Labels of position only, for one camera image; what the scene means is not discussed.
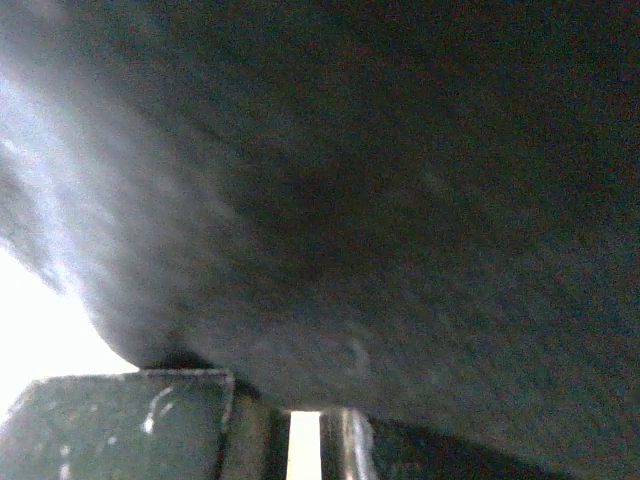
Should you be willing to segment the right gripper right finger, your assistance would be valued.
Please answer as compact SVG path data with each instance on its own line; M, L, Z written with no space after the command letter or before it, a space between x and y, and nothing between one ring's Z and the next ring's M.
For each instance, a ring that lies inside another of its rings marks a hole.
M367 417L348 408L320 415L322 480L376 480L373 430Z

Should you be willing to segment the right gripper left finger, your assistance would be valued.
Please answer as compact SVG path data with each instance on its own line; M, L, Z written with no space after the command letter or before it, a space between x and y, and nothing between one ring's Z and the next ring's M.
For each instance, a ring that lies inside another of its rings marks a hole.
M4 479L283 479L288 420L216 370L31 383L1 425Z

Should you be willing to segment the white daisy print t-shirt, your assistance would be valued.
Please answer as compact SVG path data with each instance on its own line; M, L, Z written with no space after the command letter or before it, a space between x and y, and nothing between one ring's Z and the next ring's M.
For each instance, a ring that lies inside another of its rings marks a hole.
M121 257L135 210L121 153L106 137L120 105L65 75L1 67L1 405L30 382L121 374Z

